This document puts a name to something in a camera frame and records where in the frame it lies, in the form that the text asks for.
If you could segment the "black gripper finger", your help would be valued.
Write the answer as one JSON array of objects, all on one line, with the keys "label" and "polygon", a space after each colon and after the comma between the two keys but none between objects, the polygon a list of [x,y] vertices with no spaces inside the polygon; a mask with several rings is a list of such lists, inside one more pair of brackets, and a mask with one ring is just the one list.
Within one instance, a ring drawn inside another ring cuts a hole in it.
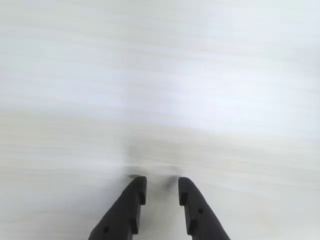
[{"label": "black gripper finger", "polygon": [[141,206],[146,204],[147,178],[135,177],[93,228],[89,240],[132,240],[139,232]]},{"label": "black gripper finger", "polygon": [[230,240],[201,191],[188,177],[178,179],[179,205],[184,207],[186,231],[193,240]]}]

